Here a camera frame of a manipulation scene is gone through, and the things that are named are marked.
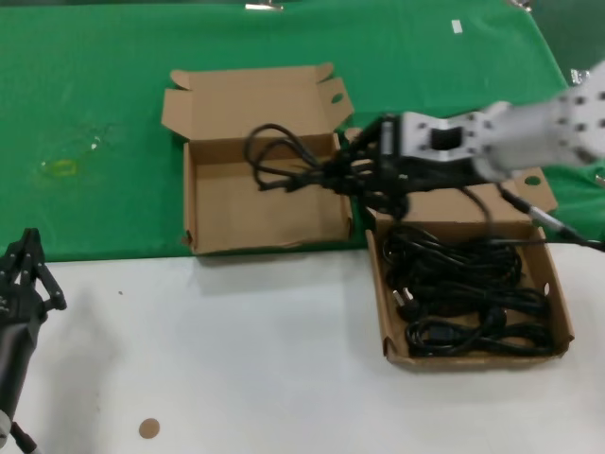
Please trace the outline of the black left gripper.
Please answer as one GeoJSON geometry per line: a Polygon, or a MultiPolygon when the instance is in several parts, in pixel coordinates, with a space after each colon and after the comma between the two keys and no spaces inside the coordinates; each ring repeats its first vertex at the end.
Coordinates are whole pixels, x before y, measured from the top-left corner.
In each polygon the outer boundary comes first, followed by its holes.
{"type": "Polygon", "coordinates": [[[43,263],[41,235],[26,228],[1,256],[1,410],[16,410],[45,312],[64,310],[64,294],[43,263]],[[36,291],[40,283],[48,294],[36,291]]]}

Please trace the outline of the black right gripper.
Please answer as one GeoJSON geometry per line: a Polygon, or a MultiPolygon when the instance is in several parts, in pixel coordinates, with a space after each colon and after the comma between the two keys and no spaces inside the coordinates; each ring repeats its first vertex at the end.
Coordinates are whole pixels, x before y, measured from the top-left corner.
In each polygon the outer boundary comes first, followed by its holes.
{"type": "Polygon", "coordinates": [[[482,183],[470,159],[437,163],[418,158],[384,158],[393,154],[394,135],[393,114],[374,119],[325,164],[320,186],[339,195],[363,195],[363,204],[369,209],[405,217],[411,193],[482,183]]]}

